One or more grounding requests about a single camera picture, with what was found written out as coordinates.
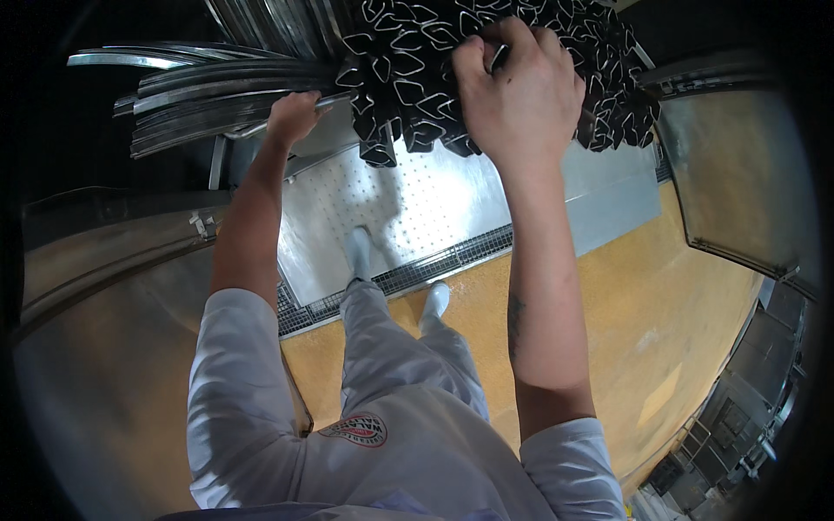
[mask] white rubber boot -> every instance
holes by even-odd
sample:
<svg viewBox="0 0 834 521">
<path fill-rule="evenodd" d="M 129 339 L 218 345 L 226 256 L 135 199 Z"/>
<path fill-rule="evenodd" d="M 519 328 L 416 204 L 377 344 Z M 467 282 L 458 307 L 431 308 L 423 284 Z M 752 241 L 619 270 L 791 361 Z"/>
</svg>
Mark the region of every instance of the white rubber boot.
<svg viewBox="0 0 834 521">
<path fill-rule="evenodd" d="M 450 295 L 449 284 L 442 280 L 431 285 L 429 295 L 425 298 L 423 313 L 420 315 L 420 321 L 417 324 L 423 335 L 435 331 L 439 326 L 443 327 L 440 317 L 449 307 Z"/>
<path fill-rule="evenodd" d="M 344 239 L 344 252 L 348 256 L 348 266 L 354 272 L 353 278 L 370 282 L 370 235 L 364 226 L 350 230 Z"/>
</svg>

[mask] worker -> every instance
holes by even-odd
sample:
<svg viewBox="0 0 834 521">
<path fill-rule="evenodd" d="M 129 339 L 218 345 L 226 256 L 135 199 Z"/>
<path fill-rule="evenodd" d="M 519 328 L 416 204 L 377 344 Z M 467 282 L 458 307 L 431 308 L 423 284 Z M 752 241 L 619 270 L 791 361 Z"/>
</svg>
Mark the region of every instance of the worker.
<svg viewBox="0 0 834 521">
<path fill-rule="evenodd" d="M 453 54 L 470 136 L 492 160 L 513 223 L 507 306 L 520 460 L 490 426 L 466 341 L 429 291 L 415 339 L 370 280 L 371 238 L 345 241 L 353 269 L 341 303 L 342 419 L 298 436 L 276 318 L 284 166 L 320 113 L 319 93 L 272 107 L 263 147 L 214 247 L 210 297 L 188 392 L 186 514 L 229 519 L 625 519 L 591 398 L 588 348 L 560 160 L 585 95 L 546 28 L 507 18 Z"/>
</svg>

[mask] left hand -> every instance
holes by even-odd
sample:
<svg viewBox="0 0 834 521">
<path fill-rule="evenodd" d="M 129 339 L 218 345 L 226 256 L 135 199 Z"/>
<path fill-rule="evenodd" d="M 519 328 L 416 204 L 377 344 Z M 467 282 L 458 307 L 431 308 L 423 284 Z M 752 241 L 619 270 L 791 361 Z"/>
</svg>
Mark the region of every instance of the left hand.
<svg viewBox="0 0 834 521">
<path fill-rule="evenodd" d="M 313 130 L 319 118 L 329 107 L 316 111 L 315 104 L 321 98 L 319 91 L 291 93 L 272 104 L 266 123 L 266 139 L 289 150 Z"/>
</svg>

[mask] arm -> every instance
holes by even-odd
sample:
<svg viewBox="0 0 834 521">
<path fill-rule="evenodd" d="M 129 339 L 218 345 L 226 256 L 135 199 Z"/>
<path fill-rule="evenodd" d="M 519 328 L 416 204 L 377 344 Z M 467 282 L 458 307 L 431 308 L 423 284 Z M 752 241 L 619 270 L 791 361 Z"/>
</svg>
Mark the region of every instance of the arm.
<svg viewBox="0 0 834 521">
<path fill-rule="evenodd" d="M 284 165 L 315 125 L 318 97 L 290 94 L 273 105 L 214 247 L 188 385 L 191 493 L 201 508 L 290 499 L 300 441 L 278 341 L 276 253 Z"/>
<path fill-rule="evenodd" d="M 272 106 L 264 144 L 234 194 L 214 246 L 211 293 L 248 289 L 277 305 L 281 186 L 289 149 L 319 121 L 321 93 L 292 93 Z"/>
<path fill-rule="evenodd" d="M 585 83 L 549 29 L 507 18 L 485 34 L 510 45 L 506 65 L 487 74 L 478 37 L 455 51 L 454 65 L 466 127 L 498 168 L 513 221 L 507 333 L 524 441 L 595 416 L 560 172 Z"/>
</svg>

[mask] forearm tattoo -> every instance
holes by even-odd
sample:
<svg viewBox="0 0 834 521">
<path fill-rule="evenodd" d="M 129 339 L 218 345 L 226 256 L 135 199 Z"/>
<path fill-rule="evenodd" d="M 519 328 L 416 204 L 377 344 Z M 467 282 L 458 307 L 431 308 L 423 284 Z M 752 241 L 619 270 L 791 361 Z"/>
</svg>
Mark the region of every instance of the forearm tattoo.
<svg viewBox="0 0 834 521">
<path fill-rule="evenodd" d="M 515 348 L 519 337 L 519 318 L 525 307 L 526 304 L 510 292 L 510 298 L 507 301 L 507 347 L 510 350 L 511 362 L 515 361 Z"/>
</svg>

